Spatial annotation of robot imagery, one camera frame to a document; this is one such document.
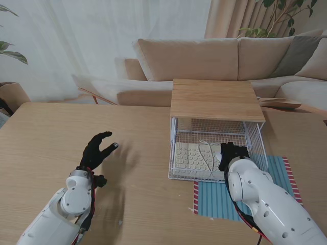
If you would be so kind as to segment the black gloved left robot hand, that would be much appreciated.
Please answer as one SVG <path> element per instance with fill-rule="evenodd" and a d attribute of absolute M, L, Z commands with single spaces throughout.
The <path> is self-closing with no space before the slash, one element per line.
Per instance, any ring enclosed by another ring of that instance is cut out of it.
<path fill-rule="evenodd" d="M 86 170 L 89 168 L 91 171 L 97 168 L 105 158 L 107 158 L 114 150 L 119 146 L 118 143 L 114 142 L 104 150 L 100 150 L 100 144 L 106 137 L 110 137 L 112 132 L 106 131 L 95 135 L 85 147 L 80 165 L 77 169 Z"/>

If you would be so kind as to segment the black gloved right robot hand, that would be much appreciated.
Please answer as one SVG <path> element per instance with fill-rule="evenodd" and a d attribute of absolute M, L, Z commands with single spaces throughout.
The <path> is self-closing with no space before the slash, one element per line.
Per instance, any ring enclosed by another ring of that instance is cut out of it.
<path fill-rule="evenodd" d="M 219 170 L 221 172 L 225 171 L 227 166 L 230 164 L 232 159 L 236 157 L 247 157 L 249 158 L 249 152 L 247 147 L 234 145 L 233 142 L 222 143 L 221 144 L 221 161 L 219 165 Z"/>

